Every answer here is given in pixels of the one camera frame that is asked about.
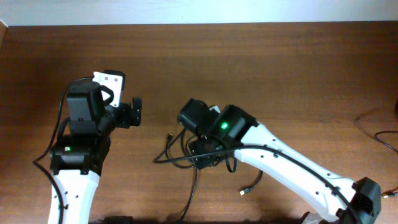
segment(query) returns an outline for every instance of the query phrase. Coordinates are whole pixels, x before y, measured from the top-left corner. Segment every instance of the metal bracket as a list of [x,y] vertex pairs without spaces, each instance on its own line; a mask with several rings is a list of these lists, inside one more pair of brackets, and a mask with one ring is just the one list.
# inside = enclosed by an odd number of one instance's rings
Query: metal bracket
[[[109,104],[113,107],[118,107],[122,97],[124,77],[122,75],[110,75],[101,72],[94,72],[93,82],[98,82],[113,91],[113,101]],[[110,97],[109,94],[101,91],[104,101]]]

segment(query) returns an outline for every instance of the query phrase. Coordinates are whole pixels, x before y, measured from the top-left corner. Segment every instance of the cable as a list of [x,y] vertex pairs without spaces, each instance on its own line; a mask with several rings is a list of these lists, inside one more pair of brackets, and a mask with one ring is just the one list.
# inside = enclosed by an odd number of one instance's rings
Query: cable
[[379,143],[387,146],[388,148],[392,149],[394,152],[398,153],[398,150],[396,148],[392,147],[390,144],[386,143],[385,141],[379,139],[378,135],[385,134],[385,133],[398,133],[398,131],[379,131],[378,133],[374,134],[375,140],[377,140]]
[[388,192],[388,193],[381,194],[381,196],[383,198],[391,198],[391,197],[395,197],[397,195],[398,195],[398,192]]
[[60,189],[58,188],[57,183],[55,182],[54,178],[52,178],[51,174],[43,167],[39,164],[39,161],[42,160],[51,150],[52,144],[54,142],[55,139],[55,135],[57,134],[58,131],[58,127],[60,124],[60,120],[61,120],[61,113],[62,113],[62,106],[63,106],[63,100],[65,99],[65,95],[67,94],[67,91],[69,89],[69,87],[74,84],[75,82],[79,82],[82,80],[89,80],[92,79],[94,77],[83,77],[83,78],[79,78],[71,83],[68,84],[68,86],[66,87],[66,89],[63,91],[62,94],[62,98],[61,98],[61,102],[60,102],[60,107],[59,107],[59,111],[58,111],[58,116],[57,116],[57,122],[55,123],[55,128],[54,131],[52,133],[52,137],[49,143],[49,146],[47,146],[46,150],[43,152],[43,154],[41,156],[39,156],[38,158],[36,158],[35,160],[32,161],[33,165],[35,165],[40,171],[42,171],[44,173],[44,175],[48,178],[48,180],[51,182],[53,188],[55,189],[55,192],[57,193],[57,197],[58,197],[58,201],[60,204],[59,210],[59,218],[58,218],[58,224],[62,224],[63,221],[63,198],[62,198],[62,194]]
[[[180,139],[181,139],[181,149],[182,149],[182,152],[183,152],[184,156],[187,156],[187,154],[186,154],[186,152],[185,152],[185,150],[184,150],[184,148],[183,148],[183,138],[184,138],[185,132],[186,132],[186,129],[184,128],[184,129],[182,130],[182,134],[181,134]],[[166,158],[167,158],[167,159],[170,159],[168,151],[169,151],[169,149],[170,149],[169,143],[170,143],[171,139],[169,139],[169,136],[172,136],[172,135],[171,135],[171,134],[168,135],[167,141],[166,141],[165,155],[166,155]],[[177,164],[177,163],[175,163],[175,162],[172,162],[172,164],[173,164],[173,166],[175,166],[175,167],[177,167],[177,168],[179,168],[179,169],[190,169],[190,168],[193,168],[193,167],[194,167],[194,165],[183,166],[183,165]]]
[[[155,158],[155,159],[156,159],[156,160],[159,159],[159,158],[164,154],[164,155],[167,157],[167,159],[170,160],[169,154],[168,154],[168,150],[170,150],[171,146],[172,146],[178,139],[181,140],[181,141],[180,141],[180,145],[181,145],[181,150],[182,150],[184,156],[191,156],[191,154],[189,153],[189,150],[188,150],[188,143],[189,143],[193,138],[195,138],[196,136],[194,135],[194,136],[188,138],[188,140],[187,140],[186,143],[185,143],[185,147],[184,147],[183,137],[184,137],[184,135],[185,135],[185,132],[186,132],[186,129],[184,128],[174,139],[172,139],[172,137],[173,137],[172,134],[168,134],[168,135],[167,135],[167,139],[166,139],[166,147],[165,147],[165,149],[164,149],[164,150],[162,151],[162,153],[160,153],[159,156],[157,156],[157,158]],[[196,189],[197,182],[198,182],[198,168],[196,167],[196,164],[195,164],[195,162],[194,162],[193,160],[189,160],[189,161],[192,163],[192,165],[190,165],[190,166],[181,166],[181,165],[179,165],[179,164],[177,164],[177,163],[175,163],[175,162],[171,162],[175,167],[177,167],[177,168],[179,168],[179,169],[190,169],[190,168],[195,168],[195,180],[194,180],[194,182],[193,182],[193,186],[192,186],[192,190],[191,190],[190,197],[189,197],[188,202],[187,202],[187,204],[186,204],[186,206],[185,206],[184,212],[182,213],[182,215],[180,216],[180,218],[176,221],[176,223],[183,223],[183,220],[184,220],[184,218],[185,218],[185,215],[187,214],[188,209],[189,209],[189,207],[190,207],[190,205],[191,205],[191,203],[192,203],[193,195],[194,195],[194,193],[195,193],[195,189]]]
[[229,165],[229,159],[225,158],[225,164],[226,164],[226,169],[228,169],[228,172],[230,173],[235,173],[236,169],[238,168],[238,160],[237,158],[234,158],[234,168],[231,169],[231,166]]
[[197,182],[198,182],[198,168],[196,167],[195,162],[193,162],[193,165],[195,166],[195,180],[194,180],[194,182],[193,182],[193,186],[192,186],[192,190],[191,190],[191,195],[189,196],[188,203],[187,203],[187,205],[185,206],[184,213],[181,215],[181,217],[180,217],[180,218],[177,220],[177,222],[176,222],[176,223],[178,223],[178,224],[183,223],[184,218],[185,218],[185,215],[186,215],[187,212],[188,212],[189,206],[190,206],[191,203],[192,203],[193,194],[195,193],[195,189],[196,189],[196,187],[197,187]]
[[67,127],[67,124],[69,121],[70,121],[70,117],[67,117],[61,122],[61,124],[58,128],[57,140],[60,140],[63,137],[63,132],[65,131],[65,128]]
[[255,188],[257,186],[257,184],[259,184],[263,173],[264,172],[262,170],[259,171],[259,174],[257,175],[256,179],[254,180],[254,183],[239,192],[241,194],[241,196],[249,193],[253,188]]
[[318,178],[320,181],[322,181],[328,188],[332,189],[332,193],[337,195],[341,199],[341,201],[343,201],[343,203],[347,206],[347,210],[353,216],[355,223],[361,223],[361,220],[358,218],[358,215],[354,211],[354,208],[349,204],[348,200],[340,192],[340,189],[338,187],[333,186],[329,181],[327,181],[325,178],[323,178],[320,174],[316,173],[314,170],[311,170],[309,167],[302,164],[301,162],[291,158],[290,156],[288,156],[276,149],[271,149],[267,146],[245,145],[245,146],[234,147],[231,149],[225,149],[225,150],[217,151],[217,152],[209,152],[209,153],[205,153],[205,154],[197,155],[197,156],[178,157],[175,159],[169,159],[169,160],[163,160],[163,161],[159,161],[159,156],[157,156],[157,158],[154,159],[153,163],[165,164],[165,163],[169,163],[169,162],[183,161],[183,160],[188,160],[188,159],[196,159],[196,158],[207,157],[207,156],[217,156],[220,154],[224,154],[226,152],[233,152],[233,151],[240,150],[240,149],[261,149],[261,150],[269,151],[269,152],[276,154],[278,156],[281,156],[281,157],[287,159],[288,161],[293,162],[294,164],[303,168],[305,171],[311,173],[316,178]]

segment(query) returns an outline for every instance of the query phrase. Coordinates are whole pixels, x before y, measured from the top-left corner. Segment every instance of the wooden table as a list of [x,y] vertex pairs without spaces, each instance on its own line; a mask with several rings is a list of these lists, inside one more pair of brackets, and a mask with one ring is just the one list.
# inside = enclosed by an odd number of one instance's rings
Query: wooden table
[[[176,117],[190,98],[242,107],[338,174],[398,186],[397,155],[366,135],[398,129],[396,22],[10,27],[0,56],[1,223],[46,223],[51,186],[31,161],[47,147],[66,84],[104,69],[126,74],[123,101],[143,99],[142,125],[112,134],[90,220],[163,221],[181,211],[193,170],[152,160],[166,134],[181,130]],[[396,136],[383,138],[398,145]],[[49,167],[48,158],[42,163]],[[200,171],[186,220],[313,211],[267,175],[241,197],[256,176],[242,163],[235,174],[225,164]],[[377,223],[396,222],[397,200],[382,201]]]

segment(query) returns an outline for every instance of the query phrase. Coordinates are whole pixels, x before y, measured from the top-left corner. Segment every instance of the green light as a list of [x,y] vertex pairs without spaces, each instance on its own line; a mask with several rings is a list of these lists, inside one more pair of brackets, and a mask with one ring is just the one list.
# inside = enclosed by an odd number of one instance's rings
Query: green light
[[227,122],[223,122],[222,124],[221,124],[221,128],[222,129],[226,129],[226,128],[228,128],[228,123]]

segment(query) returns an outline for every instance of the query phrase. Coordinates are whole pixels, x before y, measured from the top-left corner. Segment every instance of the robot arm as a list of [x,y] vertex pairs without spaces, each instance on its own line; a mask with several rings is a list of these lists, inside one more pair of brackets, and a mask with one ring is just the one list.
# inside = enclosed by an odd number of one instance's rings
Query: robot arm
[[[381,189],[377,183],[366,177],[354,182],[320,167],[236,106],[228,105],[219,111],[191,99],[178,120],[199,136],[189,144],[199,169],[225,157],[236,158],[284,184],[328,222],[374,223],[381,211]],[[218,157],[200,157],[217,151]]]
[[[62,122],[57,142],[51,148],[53,179],[59,188],[63,205],[52,187],[48,224],[59,221],[87,224],[91,203],[100,181],[103,161],[111,145],[115,128],[129,128],[141,123],[141,99],[121,103],[124,74],[105,70],[95,72],[92,82],[74,83],[69,88],[67,103],[70,117]],[[66,126],[70,134],[64,135]]]
[[[339,187],[340,192],[349,201],[353,199],[356,193],[355,189],[353,189],[353,180],[334,174],[299,154],[277,139],[263,124],[259,124],[257,127],[250,127],[243,136],[241,142],[244,145],[267,145],[267,147],[276,149],[296,161],[301,162],[311,170],[322,175],[322,177],[327,179],[333,186]],[[336,216],[337,211],[339,209],[346,209],[346,205],[340,198],[333,194],[331,188],[325,186],[325,184],[314,175],[288,161],[284,157],[260,149],[237,150],[234,156],[241,162],[245,162],[264,171],[266,174],[294,191],[328,222],[337,221],[339,219]]]

